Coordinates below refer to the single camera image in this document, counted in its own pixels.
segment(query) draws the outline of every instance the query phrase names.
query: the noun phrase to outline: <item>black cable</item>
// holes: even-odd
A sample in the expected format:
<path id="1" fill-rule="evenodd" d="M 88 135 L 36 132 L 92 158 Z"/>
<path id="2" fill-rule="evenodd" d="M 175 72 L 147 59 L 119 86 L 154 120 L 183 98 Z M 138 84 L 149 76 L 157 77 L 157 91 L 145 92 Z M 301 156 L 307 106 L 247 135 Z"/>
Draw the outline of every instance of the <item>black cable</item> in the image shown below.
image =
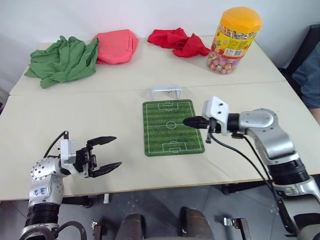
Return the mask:
<path id="1" fill-rule="evenodd" d="M 223 146 L 223 147 L 225 147 L 225 148 L 228 148 L 228 149 L 230 149 L 230 150 L 232 150 L 232 151 L 235 151 L 237 154 L 240 154 L 242 157 L 244 157 L 244 158 L 254 167 L 254 169 L 257 171 L 257 173 L 258 173 L 258 174 L 260 175 L 260 177 L 263 179 L 263 181 L 265 182 L 265 184 L 267 185 L 267 187 L 270 189 L 270 191 L 273 192 L 273 189 L 272 189 L 272 187 L 270 186 L 270 184 L 268 183 L 268 181 L 267 181 L 267 180 L 265 179 L 265 177 L 261 174 L 261 172 L 260 172 L 259 169 L 256 167 L 256 165 L 255 165 L 246 155 L 244 155 L 244 154 L 243 154 L 241 151 L 239 151 L 238 149 L 236 149 L 236 148 L 234 148 L 234 147 L 232 147 L 232 146 L 229 146 L 229 145 L 227 145 L 227 144 L 219 141 L 218 139 L 216 139 L 216 138 L 214 137 L 214 135 L 213 135 L 211 132 L 209 132 L 209 135 L 210 135 L 210 137 L 212 138 L 212 140 L 214 140 L 217 144 L 220 144 L 221 146 Z"/>
<path id="2" fill-rule="evenodd" d="M 48 150 L 45 152 L 43 158 L 46 158 L 50 152 L 50 150 L 52 149 L 52 147 L 56 144 L 56 142 L 64 135 L 68 135 L 67 131 L 63 131 L 62 133 L 60 133 L 60 135 L 51 143 L 51 145 L 49 146 Z"/>
<path id="3" fill-rule="evenodd" d="M 19 238 L 19 240 L 25 240 L 27 237 L 29 237 L 31 234 L 34 233 L 41 233 L 43 234 L 45 240 L 55 240 L 56 238 L 52 234 L 52 232 L 45 226 L 35 226 L 33 228 L 30 228 L 28 231 L 26 231 L 22 236 Z"/>
<path id="4" fill-rule="evenodd" d="M 66 223 L 62 224 L 57 230 L 55 230 L 53 232 L 53 236 L 55 238 L 58 237 L 58 234 L 65 228 L 69 227 L 69 226 L 73 226 L 75 228 L 77 228 L 80 232 L 80 237 L 81 237 L 81 240 L 87 240 L 87 232 L 86 232 L 86 229 L 84 228 L 84 226 L 80 223 L 80 222 L 77 222 L 77 221 L 67 221 Z"/>
<path id="5" fill-rule="evenodd" d="M 249 141 L 249 139 L 248 139 L 246 136 L 243 136 L 243 138 L 244 138 L 244 140 L 249 144 L 249 146 L 250 146 L 251 150 L 253 151 L 254 155 L 255 155 L 256 158 L 259 160 L 259 163 L 260 163 L 261 166 L 263 167 L 263 170 L 264 170 L 264 172 L 265 172 L 266 176 L 268 177 L 268 180 L 269 180 L 269 182 L 270 182 L 270 184 L 271 184 L 271 178 L 270 178 L 269 173 L 268 173 L 268 171 L 267 171 L 267 169 L 266 169 L 266 166 L 264 165 L 264 163 L 262 162 L 261 158 L 260 158 L 259 155 L 257 154 L 257 151 L 255 150 L 254 146 L 251 144 L 251 142 Z"/>
<path id="6" fill-rule="evenodd" d="M 246 137 L 246 136 L 243 136 L 244 140 L 249 144 L 251 150 L 253 151 L 254 155 L 256 156 L 256 158 L 259 160 L 259 163 L 261 164 L 261 166 L 263 167 L 263 170 L 266 174 L 266 176 L 268 177 L 268 180 L 269 180 L 269 183 L 270 183 L 270 186 L 271 186 L 271 192 L 272 192 L 272 195 L 273 195 L 273 198 L 275 200 L 275 202 L 277 203 L 278 202 L 278 199 L 277 199 L 277 196 L 276 196 L 276 193 L 275 193 L 275 188 L 272 184 L 272 180 L 270 178 L 270 175 L 266 169 L 266 166 L 264 165 L 264 163 L 262 162 L 261 158 L 259 157 L 259 155 L 257 154 L 257 151 L 255 150 L 254 146 L 251 144 L 251 142 L 249 141 L 249 139 Z"/>

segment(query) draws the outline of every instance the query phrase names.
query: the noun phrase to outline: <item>soccer field mat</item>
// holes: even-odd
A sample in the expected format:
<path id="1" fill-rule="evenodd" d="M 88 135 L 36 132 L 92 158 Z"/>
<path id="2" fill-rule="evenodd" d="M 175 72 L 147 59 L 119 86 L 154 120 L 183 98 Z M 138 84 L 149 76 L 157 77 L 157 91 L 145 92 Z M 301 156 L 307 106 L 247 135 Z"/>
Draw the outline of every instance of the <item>soccer field mat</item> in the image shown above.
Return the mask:
<path id="1" fill-rule="evenodd" d="M 199 129 L 183 124 L 194 117 L 192 101 L 169 100 L 143 103 L 144 152 L 149 157 L 201 154 L 205 151 Z"/>

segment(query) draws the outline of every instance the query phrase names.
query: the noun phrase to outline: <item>table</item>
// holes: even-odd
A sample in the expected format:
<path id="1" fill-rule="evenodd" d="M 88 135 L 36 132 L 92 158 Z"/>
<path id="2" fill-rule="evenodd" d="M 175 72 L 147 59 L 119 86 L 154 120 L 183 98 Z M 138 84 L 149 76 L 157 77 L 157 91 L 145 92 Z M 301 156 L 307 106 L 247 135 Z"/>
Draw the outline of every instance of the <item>table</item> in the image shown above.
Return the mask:
<path id="1" fill-rule="evenodd" d="M 211 46 L 213 36 L 201 38 L 207 47 Z M 42 43 L 39 49 L 46 49 L 50 44 Z M 128 63 L 98 64 L 96 73 L 89 77 L 56 84 L 45 90 L 40 87 L 39 79 L 22 75 L 10 95 L 128 91 L 151 89 L 153 85 L 197 87 L 286 80 L 256 42 L 251 44 L 233 74 L 213 74 L 206 61 L 207 57 L 200 55 L 191 58 L 176 57 L 171 49 L 164 49 L 141 39 Z"/>
<path id="2" fill-rule="evenodd" d="M 222 98 L 233 113 L 257 108 L 273 110 L 280 126 L 292 137 L 309 174 L 320 173 L 320 127 L 286 81 L 194 86 L 182 91 L 184 99 L 193 101 L 197 115 L 211 96 Z M 157 95 L 157 100 L 167 99 L 166 95 Z M 96 146 L 94 153 L 99 166 L 123 162 L 110 174 L 98 178 L 65 178 L 66 196 L 259 179 L 245 159 L 214 143 L 205 144 L 203 154 L 145 156 L 142 104 L 150 100 L 148 90 L 54 94 L 39 91 L 10 96 L 0 115 L 0 133 L 4 136 L 0 144 L 0 200 L 29 197 L 31 166 L 63 130 L 69 131 L 77 149 L 91 138 L 116 136 L 115 141 Z M 206 131 L 201 134 L 205 139 Z M 244 140 L 218 137 L 258 165 Z"/>

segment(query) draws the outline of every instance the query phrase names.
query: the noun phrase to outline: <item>metal bracket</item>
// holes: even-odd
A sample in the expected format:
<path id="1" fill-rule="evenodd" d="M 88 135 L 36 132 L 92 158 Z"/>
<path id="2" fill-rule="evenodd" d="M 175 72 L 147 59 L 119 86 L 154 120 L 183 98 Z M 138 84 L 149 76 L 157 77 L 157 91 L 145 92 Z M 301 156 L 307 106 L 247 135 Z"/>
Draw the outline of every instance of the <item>metal bracket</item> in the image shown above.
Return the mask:
<path id="1" fill-rule="evenodd" d="M 225 226 L 234 226 L 235 229 L 240 229 L 243 240 L 251 240 L 248 222 L 245 218 L 223 218 Z"/>
<path id="2" fill-rule="evenodd" d="M 155 99 L 155 93 L 157 92 L 176 92 L 176 98 L 179 100 L 181 97 L 181 87 L 178 85 L 159 85 L 159 86 L 153 86 L 151 89 L 151 97 L 152 101 Z"/>
<path id="3" fill-rule="evenodd" d="M 102 236 L 107 235 L 107 228 L 100 222 L 92 220 L 91 224 L 94 240 L 102 240 Z"/>

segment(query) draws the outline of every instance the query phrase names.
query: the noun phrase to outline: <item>plastic jar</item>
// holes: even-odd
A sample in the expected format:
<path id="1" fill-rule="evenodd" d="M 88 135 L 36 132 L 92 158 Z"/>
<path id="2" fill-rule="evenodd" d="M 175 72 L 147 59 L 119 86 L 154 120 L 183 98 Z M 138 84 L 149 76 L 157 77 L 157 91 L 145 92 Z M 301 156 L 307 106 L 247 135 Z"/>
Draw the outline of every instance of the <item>plastic jar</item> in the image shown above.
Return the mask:
<path id="1" fill-rule="evenodd" d="M 232 73 L 261 26 L 261 17 L 249 7 L 233 7 L 223 12 L 208 55 L 209 69 L 220 74 Z"/>

